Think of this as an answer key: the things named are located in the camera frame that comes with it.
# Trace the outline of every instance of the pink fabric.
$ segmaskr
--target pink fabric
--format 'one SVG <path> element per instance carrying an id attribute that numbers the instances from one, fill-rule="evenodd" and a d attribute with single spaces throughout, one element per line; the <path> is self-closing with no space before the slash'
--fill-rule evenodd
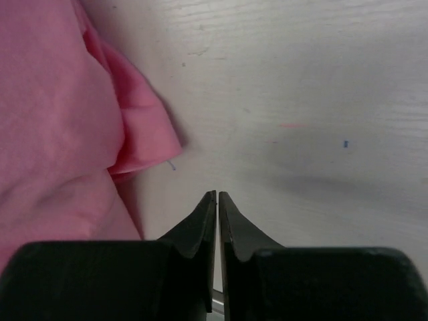
<path id="1" fill-rule="evenodd" d="M 74 0 L 0 0 L 0 271 L 24 243 L 139 239 L 113 178 L 181 148 Z"/>

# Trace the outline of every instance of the pink mark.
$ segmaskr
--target pink mark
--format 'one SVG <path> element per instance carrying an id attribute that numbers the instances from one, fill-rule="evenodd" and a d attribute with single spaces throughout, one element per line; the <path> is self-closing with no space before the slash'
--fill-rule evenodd
<path id="1" fill-rule="evenodd" d="M 306 125 L 303 125 L 303 124 L 280 124 L 280 127 L 285 127 L 285 128 L 300 128 L 305 126 Z"/>

